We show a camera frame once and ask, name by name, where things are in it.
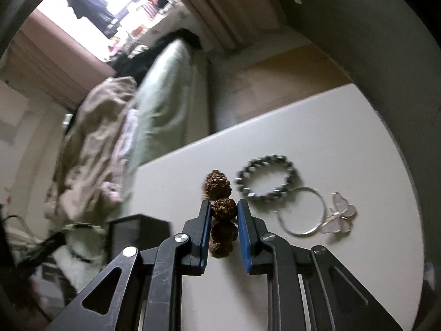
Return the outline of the black jewelry box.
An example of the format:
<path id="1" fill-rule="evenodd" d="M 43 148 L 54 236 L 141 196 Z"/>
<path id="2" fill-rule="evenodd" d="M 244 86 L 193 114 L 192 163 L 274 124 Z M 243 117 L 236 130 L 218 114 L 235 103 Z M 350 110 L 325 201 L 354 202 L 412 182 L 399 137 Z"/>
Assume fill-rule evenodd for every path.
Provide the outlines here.
<path id="1" fill-rule="evenodd" d="M 158 247 L 170 237 L 170 223 L 165 220 L 136 214 L 110 221 L 105 242 L 107 263 L 126 247 L 148 250 Z"/>

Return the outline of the white butterfly pendant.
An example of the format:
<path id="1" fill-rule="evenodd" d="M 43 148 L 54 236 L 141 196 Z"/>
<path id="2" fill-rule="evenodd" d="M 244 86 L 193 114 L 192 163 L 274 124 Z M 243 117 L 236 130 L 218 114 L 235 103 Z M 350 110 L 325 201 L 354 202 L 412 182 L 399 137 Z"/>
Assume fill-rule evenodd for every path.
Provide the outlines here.
<path id="1" fill-rule="evenodd" d="M 357 209 L 344 198 L 339 192 L 331 196 L 333 207 L 330 208 L 330 215 L 321 225 L 321 232 L 324 234 L 348 234 L 357 217 Z"/>

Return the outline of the beige blanket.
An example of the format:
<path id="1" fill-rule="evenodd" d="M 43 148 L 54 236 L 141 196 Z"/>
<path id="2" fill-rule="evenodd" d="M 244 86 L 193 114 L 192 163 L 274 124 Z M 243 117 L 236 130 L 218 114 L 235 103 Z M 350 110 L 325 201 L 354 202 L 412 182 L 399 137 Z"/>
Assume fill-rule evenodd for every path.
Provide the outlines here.
<path id="1" fill-rule="evenodd" d="M 120 206 L 128 145 L 124 127 L 137 90 L 132 77 L 107 79 L 79 106 L 45 200 L 44 216 L 55 225 L 104 223 Z"/>

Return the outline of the green bed mattress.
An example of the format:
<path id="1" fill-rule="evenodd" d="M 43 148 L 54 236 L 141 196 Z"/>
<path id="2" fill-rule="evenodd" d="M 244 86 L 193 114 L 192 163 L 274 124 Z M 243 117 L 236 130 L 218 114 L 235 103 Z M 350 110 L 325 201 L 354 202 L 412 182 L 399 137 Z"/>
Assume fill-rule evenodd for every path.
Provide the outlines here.
<path id="1" fill-rule="evenodd" d="M 125 198 L 139 167 L 209 135 L 204 53 L 174 40 L 155 59 L 135 101 L 138 124 L 123 177 Z"/>

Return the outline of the cardboard sheet on floor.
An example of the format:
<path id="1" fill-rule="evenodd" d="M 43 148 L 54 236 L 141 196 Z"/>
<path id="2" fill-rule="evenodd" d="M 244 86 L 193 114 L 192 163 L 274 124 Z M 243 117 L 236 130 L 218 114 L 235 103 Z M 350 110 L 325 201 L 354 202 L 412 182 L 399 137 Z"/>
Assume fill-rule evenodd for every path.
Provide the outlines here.
<path id="1" fill-rule="evenodd" d="M 228 73 L 227 110 L 244 122 L 350 82 L 323 51 L 307 44 Z"/>

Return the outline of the black clothes on bed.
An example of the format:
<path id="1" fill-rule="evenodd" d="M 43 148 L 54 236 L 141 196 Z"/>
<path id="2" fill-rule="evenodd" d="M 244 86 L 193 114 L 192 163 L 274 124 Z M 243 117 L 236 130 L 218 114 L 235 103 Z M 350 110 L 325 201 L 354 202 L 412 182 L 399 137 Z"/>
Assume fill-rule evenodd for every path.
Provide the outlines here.
<path id="1" fill-rule="evenodd" d="M 179 28 L 159 38 L 152 47 L 136 54 L 134 57 L 126 56 L 123 59 L 120 58 L 113 66 L 116 72 L 114 77 L 132 77 L 139 87 L 154 64 L 155 59 L 176 39 L 184 40 L 194 50 L 202 49 L 200 38 L 195 33 L 187 28 Z"/>

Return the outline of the beige curtain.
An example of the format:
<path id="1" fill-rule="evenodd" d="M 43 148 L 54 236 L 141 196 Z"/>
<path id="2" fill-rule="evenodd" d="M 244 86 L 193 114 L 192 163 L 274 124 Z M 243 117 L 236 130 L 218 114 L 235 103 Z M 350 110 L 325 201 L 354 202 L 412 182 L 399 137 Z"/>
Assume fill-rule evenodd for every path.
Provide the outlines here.
<path id="1" fill-rule="evenodd" d="M 285 25 L 278 0 L 181 0 L 213 47 L 232 51 Z"/>

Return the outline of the cluttered window desk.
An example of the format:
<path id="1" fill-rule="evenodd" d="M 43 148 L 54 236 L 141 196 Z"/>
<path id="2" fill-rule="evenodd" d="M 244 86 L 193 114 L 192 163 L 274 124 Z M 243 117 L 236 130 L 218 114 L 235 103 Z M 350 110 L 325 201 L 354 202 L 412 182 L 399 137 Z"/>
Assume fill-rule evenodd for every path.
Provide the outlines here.
<path id="1" fill-rule="evenodd" d="M 190 17 L 181 0 L 134 0 L 109 26 L 113 34 L 108 42 L 108 62 L 119 52 L 130 53 L 137 45 L 149 46 Z"/>

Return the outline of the hanging black garment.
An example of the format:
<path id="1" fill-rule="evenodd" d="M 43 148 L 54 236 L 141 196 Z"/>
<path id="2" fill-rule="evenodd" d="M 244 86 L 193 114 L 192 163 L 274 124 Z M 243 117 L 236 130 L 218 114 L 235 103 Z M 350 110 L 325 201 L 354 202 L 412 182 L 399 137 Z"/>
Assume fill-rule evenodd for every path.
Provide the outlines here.
<path id="1" fill-rule="evenodd" d="M 115 35 L 115 31 L 109 27 L 114 21 L 114 15 L 108 11 L 108 4 L 105 0 L 66 1 L 78 20 L 85 17 L 107 38 L 112 38 Z"/>

